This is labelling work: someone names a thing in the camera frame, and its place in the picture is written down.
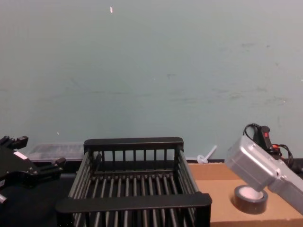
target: wall stain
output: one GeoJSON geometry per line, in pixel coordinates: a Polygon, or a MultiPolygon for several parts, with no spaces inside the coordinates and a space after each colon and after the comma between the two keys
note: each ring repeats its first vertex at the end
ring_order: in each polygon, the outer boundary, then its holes
{"type": "Polygon", "coordinates": [[[289,101],[289,98],[286,97],[277,97],[274,96],[273,98],[269,98],[265,100],[265,105],[283,105],[289,101]]]}
{"type": "Polygon", "coordinates": [[[246,44],[242,44],[241,46],[243,47],[243,48],[248,48],[248,47],[253,47],[253,46],[255,46],[256,45],[256,43],[246,43],[246,44]]]}
{"type": "Polygon", "coordinates": [[[231,95],[229,96],[229,100],[237,100],[237,99],[240,99],[240,98],[243,98],[244,96],[241,95],[241,94],[234,94],[234,95],[231,95]]]}
{"type": "Polygon", "coordinates": [[[121,91],[114,91],[114,92],[108,92],[109,95],[129,95],[128,92],[121,92],[121,91]]]}
{"type": "Polygon", "coordinates": [[[278,118],[277,118],[277,125],[278,125],[278,127],[279,128],[281,128],[282,127],[282,125],[281,125],[281,122],[280,122],[280,116],[278,116],[278,118]]]}
{"type": "Polygon", "coordinates": [[[152,93],[146,93],[146,94],[136,95],[136,97],[138,97],[138,98],[144,98],[144,97],[151,97],[152,95],[153,95],[152,93]]]}
{"type": "Polygon", "coordinates": [[[268,90],[265,87],[259,87],[259,86],[257,86],[256,91],[257,92],[268,92],[268,90]]]}
{"type": "Polygon", "coordinates": [[[166,77],[168,79],[171,79],[172,77],[175,77],[175,76],[176,76],[176,74],[174,74],[174,73],[168,73],[168,74],[166,74],[166,77]]]}
{"type": "Polygon", "coordinates": [[[224,94],[224,93],[229,92],[229,90],[219,89],[219,88],[213,88],[212,90],[218,94],[224,94]]]}
{"type": "Polygon", "coordinates": [[[198,98],[173,98],[171,99],[172,102],[179,102],[179,103],[185,103],[185,104],[194,104],[199,101],[198,98]]]}
{"type": "Polygon", "coordinates": [[[173,95],[173,96],[177,96],[177,95],[183,94],[183,92],[184,92],[184,90],[179,88],[179,89],[171,91],[169,94],[173,95]]]}
{"type": "Polygon", "coordinates": [[[81,88],[80,84],[77,82],[77,80],[74,77],[70,78],[70,81],[73,83],[73,85],[77,88],[81,88]]]}

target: cardboard box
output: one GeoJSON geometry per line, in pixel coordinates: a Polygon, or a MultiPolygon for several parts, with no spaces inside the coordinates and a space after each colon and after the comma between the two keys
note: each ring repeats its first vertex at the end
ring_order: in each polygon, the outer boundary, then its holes
{"type": "Polygon", "coordinates": [[[212,197],[211,227],[303,227],[303,216],[277,194],[268,193],[264,213],[250,215],[231,202],[235,187],[245,182],[224,163],[189,164],[200,191],[212,197]]]}

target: black plastic basket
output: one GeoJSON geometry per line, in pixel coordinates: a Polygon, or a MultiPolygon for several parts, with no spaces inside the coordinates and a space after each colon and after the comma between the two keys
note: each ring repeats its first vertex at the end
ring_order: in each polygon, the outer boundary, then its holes
{"type": "Polygon", "coordinates": [[[69,197],[56,204],[59,227],[210,226],[181,138],[95,139],[69,197]]]}

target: wall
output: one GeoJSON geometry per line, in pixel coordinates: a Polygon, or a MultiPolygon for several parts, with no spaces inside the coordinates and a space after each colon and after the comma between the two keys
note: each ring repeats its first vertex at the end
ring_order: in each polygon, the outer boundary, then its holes
{"type": "Polygon", "coordinates": [[[2,0],[0,134],[180,136],[213,158],[250,122],[301,155],[302,2],[2,0]]]}

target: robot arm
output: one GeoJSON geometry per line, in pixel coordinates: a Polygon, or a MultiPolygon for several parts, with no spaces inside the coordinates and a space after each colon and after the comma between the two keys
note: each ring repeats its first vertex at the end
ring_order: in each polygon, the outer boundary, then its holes
{"type": "Polygon", "coordinates": [[[228,150],[225,164],[254,190],[267,186],[303,215],[303,180],[248,137],[228,150]]]}

